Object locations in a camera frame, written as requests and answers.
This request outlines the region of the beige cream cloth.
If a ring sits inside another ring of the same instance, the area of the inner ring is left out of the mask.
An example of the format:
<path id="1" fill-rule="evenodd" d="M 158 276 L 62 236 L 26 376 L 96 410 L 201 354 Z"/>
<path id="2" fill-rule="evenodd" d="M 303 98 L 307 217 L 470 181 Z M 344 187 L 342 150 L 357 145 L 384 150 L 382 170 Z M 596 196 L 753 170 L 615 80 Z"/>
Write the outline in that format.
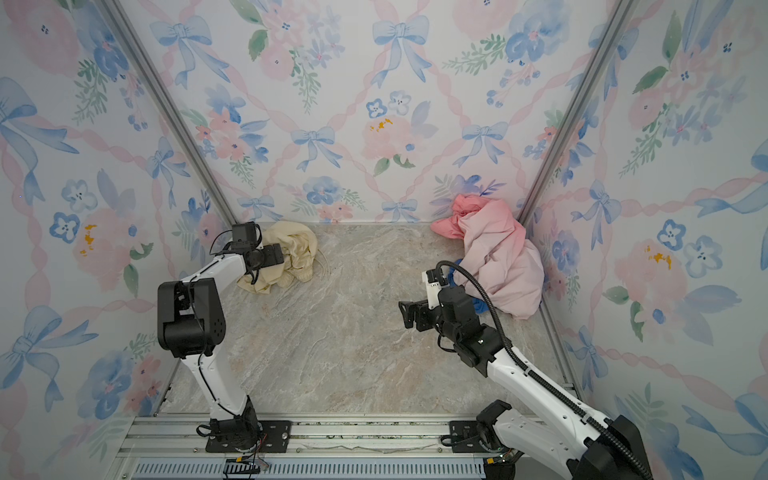
<path id="1" fill-rule="evenodd" d="M 255 283 L 249 275 L 241 277 L 236 285 L 254 294 L 269 294 L 273 286 L 289 288 L 296 281 L 309 282 L 314 274 L 314 261 L 318 253 L 315 233 L 306 225 L 279 221 L 264 232 L 267 245 L 278 244 L 283 253 L 282 264 L 263 268 Z"/>

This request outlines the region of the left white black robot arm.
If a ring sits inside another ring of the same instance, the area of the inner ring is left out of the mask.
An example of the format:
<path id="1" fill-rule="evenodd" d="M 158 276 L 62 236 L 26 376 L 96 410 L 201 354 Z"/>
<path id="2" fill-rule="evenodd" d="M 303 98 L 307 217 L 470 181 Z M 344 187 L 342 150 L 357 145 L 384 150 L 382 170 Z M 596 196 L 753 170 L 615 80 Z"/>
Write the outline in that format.
<path id="1" fill-rule="evenodd" d="M 256 282 L 266 267 L 284 263 L 278 244 L 265 244 L 254 222 L 234 224 L 232 239 L 197 272 L 157 289 L 157 337 L 162 349 L 192 373 L 209 406 L 196 427 L 208 453 L 284 453 L 291 423 L 261 421 L 231 370 L 220 294 L 244 276 Z"/>

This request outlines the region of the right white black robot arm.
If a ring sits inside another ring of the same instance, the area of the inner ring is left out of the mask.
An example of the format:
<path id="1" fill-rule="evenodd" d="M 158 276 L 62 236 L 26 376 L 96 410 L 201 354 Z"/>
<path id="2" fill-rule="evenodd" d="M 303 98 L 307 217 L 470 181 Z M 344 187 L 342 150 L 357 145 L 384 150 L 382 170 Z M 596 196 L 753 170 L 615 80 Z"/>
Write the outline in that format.
<path id="1" fill-rule="evenodd" d="M 516 450 L 564 479 L 651 478 L 637 426 L 624 416 L 609 418 L 557 385 L 498 328 L 481 322 L 463 288 L 432 283 L 426 299 L 401 301 L 398 308 L 405 328 L 436 331 L 465 365 L 538 417 L 532 422 L 501 400 L 491 403 L 475 420 L 483 447 Z"/>

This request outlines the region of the blue cloth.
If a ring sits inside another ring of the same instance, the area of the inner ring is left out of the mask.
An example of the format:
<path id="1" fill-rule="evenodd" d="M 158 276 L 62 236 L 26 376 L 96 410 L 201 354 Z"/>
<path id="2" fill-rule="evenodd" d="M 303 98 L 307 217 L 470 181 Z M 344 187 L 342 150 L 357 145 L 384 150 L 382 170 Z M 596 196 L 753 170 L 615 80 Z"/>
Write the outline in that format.
<path id="1" fill-rule="evenodd" d="M 455 281 L 455 268 L 450 267 L 448 270 L 448 282 L 449 285 L 455 287 L 457 285 Z M 471 296 L 472 304 L 477 315 L 484 314 L 489 311 L 487 303 L 482 298 L 476 298 Z"/>

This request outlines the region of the pink cloth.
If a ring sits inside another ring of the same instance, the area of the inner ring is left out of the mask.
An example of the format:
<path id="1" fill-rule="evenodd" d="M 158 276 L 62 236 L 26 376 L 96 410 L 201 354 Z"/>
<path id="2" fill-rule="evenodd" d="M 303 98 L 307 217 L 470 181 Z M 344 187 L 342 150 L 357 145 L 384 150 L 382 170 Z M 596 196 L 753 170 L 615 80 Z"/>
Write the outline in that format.
<path id="1" fill-rule="evenodd" d="M 536 313 L 545 279 L 543 263 L 505 201 L 459 195 L 452 215 L 430 228 L 463 242 L 460 266 L 476 278 L 497 309 L 522 320 Z"/>

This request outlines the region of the left aluminium corner post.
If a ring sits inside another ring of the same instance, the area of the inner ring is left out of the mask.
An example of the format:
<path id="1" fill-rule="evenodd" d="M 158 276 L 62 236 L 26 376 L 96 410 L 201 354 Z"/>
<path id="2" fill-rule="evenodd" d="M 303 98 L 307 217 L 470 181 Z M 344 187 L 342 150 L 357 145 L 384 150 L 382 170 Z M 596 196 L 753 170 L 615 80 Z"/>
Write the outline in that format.
<path id="1" fill-rule="evenodd" d="M 164 85 L 159 71 L 131 24 L 126 11 L 119 1 L 97 0 L 95 5 L 124 48 L 128 59 L 137 68 L 142 80 L 146 82 L 149 94 L 159 109 L 161 118 L 186 154 L 202 185 L 208 190 L 214 205 L 219 209 L 227 223 L 236 223 L 234 211 L 217 183 L 212 169 L 201 155 L 191 131 L 186 126 L 180 110 L 168 88 Z"/>

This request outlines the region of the aluminium corner post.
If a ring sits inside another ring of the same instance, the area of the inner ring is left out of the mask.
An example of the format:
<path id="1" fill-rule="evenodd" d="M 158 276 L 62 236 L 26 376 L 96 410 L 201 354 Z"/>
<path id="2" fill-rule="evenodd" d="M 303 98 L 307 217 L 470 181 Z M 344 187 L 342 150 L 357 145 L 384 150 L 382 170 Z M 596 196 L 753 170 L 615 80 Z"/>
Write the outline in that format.
<path id="1" fill-rule="evenodd" d="M 214 205 L 219 209 L 227 223 L 236 223 L 234 211 L 217 183 L 212 169 L 201 155 L 191 131 L 186 126 L 180 110 L 168 88 L 164 85 L 159 71 L 131 24 L 126 11 L 119 1 L 97 0 L 95 5 L 124 48 L 128 59 L 137 68 L 142 80 L 146 82 L 149 94 L 159 109 L 161 118 L 186 154 L 202 185 L 208 190 Z"/>
<path id="2" fill-rule="evenodd" d="M 534 217 L 534 211 L 544 193 L 545 187 L 557 167 L 559 158 L 565 150 L 566 144 L 583 115 L 588 103 L 591 101 L 596 84 L 607 68 L 609 56 L 614 53 L 619 37 L 627 28 L 629 19 L 635 8 L 635 1 L 620 0 L 614 5 L 611 15 L 608 17 L 605 29 L 598 38 L 599 42 L 583 72 L 583 77 L 574 95 L 565 109 L 564 119 L 558 133 L 555 135 L 550 148 L 543 157 L 541 169 L 537 174 L 532 188 L 526 197 L 518 220 L 523 226 L 529 228 Z"/>

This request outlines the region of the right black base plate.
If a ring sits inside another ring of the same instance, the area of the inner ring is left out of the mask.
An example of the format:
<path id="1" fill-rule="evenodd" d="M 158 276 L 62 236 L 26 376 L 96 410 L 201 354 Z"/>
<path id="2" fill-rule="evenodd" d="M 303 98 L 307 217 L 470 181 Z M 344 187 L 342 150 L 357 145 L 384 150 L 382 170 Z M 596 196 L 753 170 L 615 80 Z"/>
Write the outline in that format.
<path id="1" fill-rule="evenodd" d="M 441 442 L 453 453 L 490 454 L 500 448 L 492 428 L 478 421 L 450 421 L 449 434 Z"/>

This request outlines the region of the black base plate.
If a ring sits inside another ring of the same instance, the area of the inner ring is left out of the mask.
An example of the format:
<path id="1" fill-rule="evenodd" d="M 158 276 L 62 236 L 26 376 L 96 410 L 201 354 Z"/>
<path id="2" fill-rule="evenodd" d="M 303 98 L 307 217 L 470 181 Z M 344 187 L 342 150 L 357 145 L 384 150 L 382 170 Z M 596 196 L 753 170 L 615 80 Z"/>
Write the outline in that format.
<path id="1" fill-rule="evenodd" d="M 441 442 L 453 453 L 490 454 L 500 448 L 492 428 L 478 421 L 450 421 L 449 434 Z"/>
<path id="2" fill-rule="evenodd" d="M 206 453 L 286 453 L 293 423 L 289 420 L 260 421 L 258 427 L 236 431 L 234 427 L 218 427 L 208 434 Z"/>

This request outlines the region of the aluminium mounting rail frame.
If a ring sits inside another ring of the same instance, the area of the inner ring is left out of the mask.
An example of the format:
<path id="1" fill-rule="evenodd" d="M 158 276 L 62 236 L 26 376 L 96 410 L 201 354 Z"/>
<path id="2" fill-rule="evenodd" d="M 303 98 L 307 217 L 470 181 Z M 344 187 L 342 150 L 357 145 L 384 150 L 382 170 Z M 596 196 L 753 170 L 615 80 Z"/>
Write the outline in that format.
<path id="1" fill-rule="evenodd" d="M 286 453 L 206 453 L 203 414 L 133 421 L 110 479 L 483 479 L 479 453 L 453 453 L 441 440 L 450 415 L 263 414 L 293 423 Z"/>

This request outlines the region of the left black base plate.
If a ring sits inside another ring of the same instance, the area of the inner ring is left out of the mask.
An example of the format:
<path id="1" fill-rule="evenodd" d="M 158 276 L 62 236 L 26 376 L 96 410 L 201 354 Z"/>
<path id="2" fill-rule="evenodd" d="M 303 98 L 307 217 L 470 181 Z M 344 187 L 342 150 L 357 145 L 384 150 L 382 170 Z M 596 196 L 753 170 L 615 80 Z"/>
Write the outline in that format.
<path id="1" fill-rule="evenodd" d="M 260 421 L 258 427 L 236 431 L 234 427 L 218 427 L 208 434 L 206 453 L 286 453 L 293 423 L 289 420 Z"/>

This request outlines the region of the right aluminium corner post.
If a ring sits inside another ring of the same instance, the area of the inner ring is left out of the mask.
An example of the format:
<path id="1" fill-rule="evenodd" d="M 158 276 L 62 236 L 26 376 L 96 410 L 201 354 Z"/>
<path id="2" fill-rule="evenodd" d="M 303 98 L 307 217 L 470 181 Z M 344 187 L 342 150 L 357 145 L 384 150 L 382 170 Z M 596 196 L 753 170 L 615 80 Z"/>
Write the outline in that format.
<path id="1" fill-rule="evenodd" d="M 574 95 L 565 109 L 564 119 L 558 133 L 555 135 L 550 148 L 543 157 L 541 169 L 537 174 L 532 188 L 526 197 L 518 220 L 523 226 L 529 228 L 534 217 L 534 211 L 544 193 L 545 187 L 557 167 L 559 158 L 565 150 L 566 144 L 583 115 L 588 103 L 591 101 L 596 84 L 607 68 L 609 56 L 614 53 L 619 37 L 627 28 L 629 19 L 635 8 L 635 1 L 620 0 L 614 5 L 611 15 L 608 17 L 605 29 L 598 38 L 599 42 L 583 72 L 583 77 Z"/>

